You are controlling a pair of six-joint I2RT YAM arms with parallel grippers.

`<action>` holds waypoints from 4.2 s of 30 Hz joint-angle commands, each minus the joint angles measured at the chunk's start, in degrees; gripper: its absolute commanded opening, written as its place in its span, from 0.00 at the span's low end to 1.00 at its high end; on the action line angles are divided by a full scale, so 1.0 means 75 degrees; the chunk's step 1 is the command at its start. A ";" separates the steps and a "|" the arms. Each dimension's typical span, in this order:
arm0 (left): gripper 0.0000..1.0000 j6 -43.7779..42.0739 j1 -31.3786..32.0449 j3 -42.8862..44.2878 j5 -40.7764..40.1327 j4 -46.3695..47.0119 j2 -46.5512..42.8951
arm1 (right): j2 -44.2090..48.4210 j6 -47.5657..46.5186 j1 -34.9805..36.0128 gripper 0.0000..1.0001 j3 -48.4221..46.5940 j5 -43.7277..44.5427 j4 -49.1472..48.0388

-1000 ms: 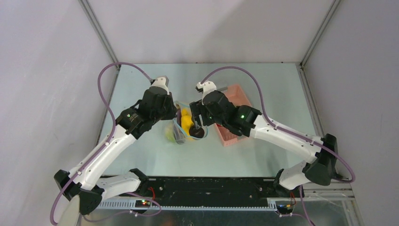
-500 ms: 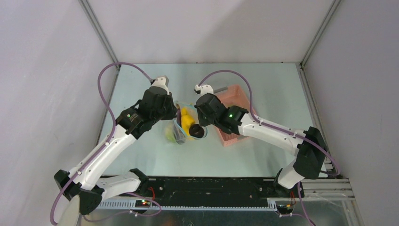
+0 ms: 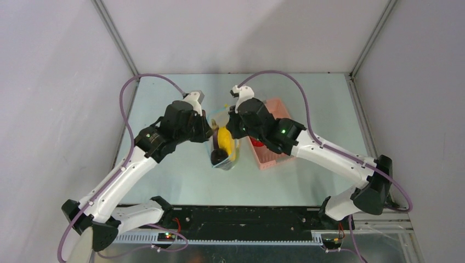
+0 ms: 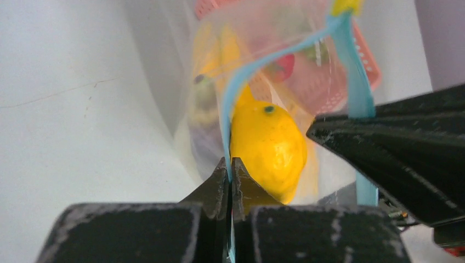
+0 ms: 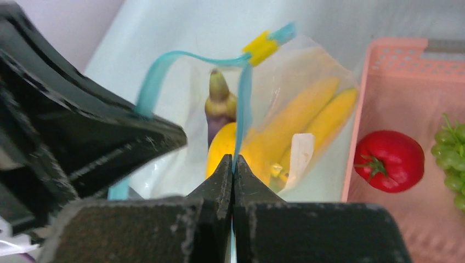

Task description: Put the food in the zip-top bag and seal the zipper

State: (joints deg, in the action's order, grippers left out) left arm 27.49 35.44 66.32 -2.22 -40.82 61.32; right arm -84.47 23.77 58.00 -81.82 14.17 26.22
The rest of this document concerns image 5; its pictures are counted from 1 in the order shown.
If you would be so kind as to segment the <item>yellow bell pepper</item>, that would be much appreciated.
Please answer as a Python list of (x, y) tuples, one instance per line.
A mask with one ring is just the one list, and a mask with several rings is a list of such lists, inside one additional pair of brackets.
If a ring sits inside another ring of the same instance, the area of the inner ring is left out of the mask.
[(236, 122), (223, 126), (213, 138), (206, 162), (206, 179), (216, 170), (224, 155), (233, 155), (236, 144)]

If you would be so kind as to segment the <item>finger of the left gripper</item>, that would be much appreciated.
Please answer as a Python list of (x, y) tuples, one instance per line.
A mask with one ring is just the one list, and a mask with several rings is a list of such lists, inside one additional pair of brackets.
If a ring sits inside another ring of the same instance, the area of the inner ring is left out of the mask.
[(186, 144), (182, 128), (144, 118), (79, 73), (16, 3), (1, 4), (1, 217), (12, 234), (49, 225), (68, 203), (102, 198), (147, 162)]

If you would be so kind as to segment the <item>clear zip top bag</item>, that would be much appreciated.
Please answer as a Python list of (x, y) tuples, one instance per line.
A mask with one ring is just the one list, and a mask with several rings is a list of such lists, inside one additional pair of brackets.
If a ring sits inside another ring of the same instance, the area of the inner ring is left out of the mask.
[[(316, 81), (340, 78), (338, 90), (356, 87), (359, 97), (359, 85), (352, 74), (310, 38), (298, 35), (293, 24), (270, 33), (280, 47), (255, 67), (248, 62), (250, 56), (243, 52), (233, 59), (214, 59), (171, 51), (151, 63), (135, 110), (143, 116), (158, 113), (180, 124), (188, 144), (157, 161), (151, 175), (135, 175), (111, 187), (108, 199), (129, 199), (131, 191), (143, 199), (184, 195), (206, 179), (209, 147), (205, 101), (213, 69), (222, 72), (229, 90), (237, 98), (234, 161), (244, 158), (241, 151), (251, 131), (262, 130)], [(273, 180), (269, 186), (264, 185), (288, 201), (343, 201), (349, 133), (357, 102), (345, 125), (319, 155), (314, 153), (312, 134), (294, 135), (287, 181), (280, 184)]]

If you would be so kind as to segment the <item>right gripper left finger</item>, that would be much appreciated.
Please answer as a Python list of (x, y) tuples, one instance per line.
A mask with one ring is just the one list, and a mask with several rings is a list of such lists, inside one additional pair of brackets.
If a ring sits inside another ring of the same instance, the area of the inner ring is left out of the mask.
[(82, 200), (58, 215), (39, 262), (224, 262), (231, 225), (231, 155), (189, 195)]

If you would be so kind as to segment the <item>dark purple eggplant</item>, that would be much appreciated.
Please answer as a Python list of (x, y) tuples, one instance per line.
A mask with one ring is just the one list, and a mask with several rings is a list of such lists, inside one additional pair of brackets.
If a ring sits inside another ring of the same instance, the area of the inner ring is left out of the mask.
[(209, 78), (209, 95), (205, 101), (208, 147), (223, 126), (236, 122), (236, 104), (236, 95), (229, 90), (222, 72), (213, 69)]

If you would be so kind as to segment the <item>yellow banana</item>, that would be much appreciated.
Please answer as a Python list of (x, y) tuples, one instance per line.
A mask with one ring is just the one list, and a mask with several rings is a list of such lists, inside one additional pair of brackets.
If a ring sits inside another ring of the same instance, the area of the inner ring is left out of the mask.
[(358, 99), (356, 87), (339, 91), (340, 78), (316, 81), (300, 92), (259, 131), (251, 131), (241, 151), (252, 173), (267, 186), (287, 181), (291, 142), (296, 134), (312, 134), (314, 153), (338, 134), (351, 116)]

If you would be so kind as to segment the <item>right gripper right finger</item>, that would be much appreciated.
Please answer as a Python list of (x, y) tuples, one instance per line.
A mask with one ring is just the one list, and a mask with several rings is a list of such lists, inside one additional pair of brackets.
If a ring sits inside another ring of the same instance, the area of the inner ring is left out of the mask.
[(239, 157), (234, 174), (238, 262), (411, 262), (399, 228), (373, 203), (292, 203)]

